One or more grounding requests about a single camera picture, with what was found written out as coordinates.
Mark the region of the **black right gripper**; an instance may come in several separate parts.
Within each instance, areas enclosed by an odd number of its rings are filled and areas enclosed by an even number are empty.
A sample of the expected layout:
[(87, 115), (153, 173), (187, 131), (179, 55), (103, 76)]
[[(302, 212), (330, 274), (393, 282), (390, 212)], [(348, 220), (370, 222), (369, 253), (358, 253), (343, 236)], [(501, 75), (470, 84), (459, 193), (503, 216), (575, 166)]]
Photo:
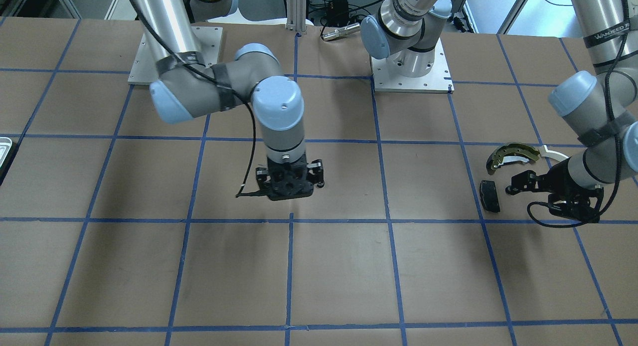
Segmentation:
[(323, 162), (317, 159), (308, 164), (306, 155), (282, 164), (268, 158), (266, 168), (256, 169), (256, 180), (256, 196), (266, 196), (272, 201), (309, 197), (315, 187), (325, 185)]

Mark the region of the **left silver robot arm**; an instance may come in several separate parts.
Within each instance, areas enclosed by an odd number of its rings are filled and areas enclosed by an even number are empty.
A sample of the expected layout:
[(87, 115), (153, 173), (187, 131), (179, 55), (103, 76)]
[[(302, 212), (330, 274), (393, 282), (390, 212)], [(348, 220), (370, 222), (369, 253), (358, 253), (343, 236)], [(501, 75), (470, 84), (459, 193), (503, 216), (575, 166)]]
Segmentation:
[(584, 150), (543, 175), (512, 177), (507, 194), (548, 193), (541, 202), (570, 227), (597, 223), (622, 180), (638, 171), (637, 0), (571, 0), (594, 74), (579, 71), (549, 94), (556, 113), (574, 130)]

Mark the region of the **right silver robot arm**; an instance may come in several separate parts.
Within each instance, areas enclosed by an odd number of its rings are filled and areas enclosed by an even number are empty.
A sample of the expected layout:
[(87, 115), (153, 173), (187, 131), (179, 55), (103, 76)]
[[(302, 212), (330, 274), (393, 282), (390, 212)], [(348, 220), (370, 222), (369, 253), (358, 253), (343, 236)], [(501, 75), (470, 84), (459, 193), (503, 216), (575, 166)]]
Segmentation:
[(255, 171), (258, 189), (249, 196), (290, 200), (324, 187), (322, 160), (306, 158), (301, 88), (269, 48), (249, 43), (232, 62), (209, 64), (184, 0), (129, 1), (150, 41), (158, 73), (150, 94), (162, 121), (182, 123), (244, 105), (267, 152), (267, 166)]

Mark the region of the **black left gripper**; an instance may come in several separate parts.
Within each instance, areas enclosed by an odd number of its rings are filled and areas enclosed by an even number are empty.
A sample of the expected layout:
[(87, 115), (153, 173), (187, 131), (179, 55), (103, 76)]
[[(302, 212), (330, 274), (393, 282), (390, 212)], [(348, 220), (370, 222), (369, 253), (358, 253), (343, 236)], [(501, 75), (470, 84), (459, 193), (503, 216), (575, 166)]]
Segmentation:
[(522, 192), (549, 193), (548, 201), (533, 201), (527, 206), (528, 216), (535, 221), (531, 212), (533, 205), (546, 207), (553, 216), (576, 220), (578, 223), (599, 223), (604, 190), (601, 185), (585, 188), (578, 185), (568, 172), (568, 161), (554, 165), (546, 174), (537, 175), (528, 170), (512, 177), (506, 193), (515, 195)]

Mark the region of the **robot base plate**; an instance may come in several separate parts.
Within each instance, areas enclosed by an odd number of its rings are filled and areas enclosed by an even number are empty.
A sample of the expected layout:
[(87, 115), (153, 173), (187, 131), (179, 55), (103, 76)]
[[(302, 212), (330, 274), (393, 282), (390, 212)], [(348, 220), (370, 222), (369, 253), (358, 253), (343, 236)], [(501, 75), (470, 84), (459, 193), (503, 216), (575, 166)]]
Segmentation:
[(376, 92), (444, 93), (455, 91), (442, 41), (433, 50), (403, 50), (388, 58), (370, 58)]

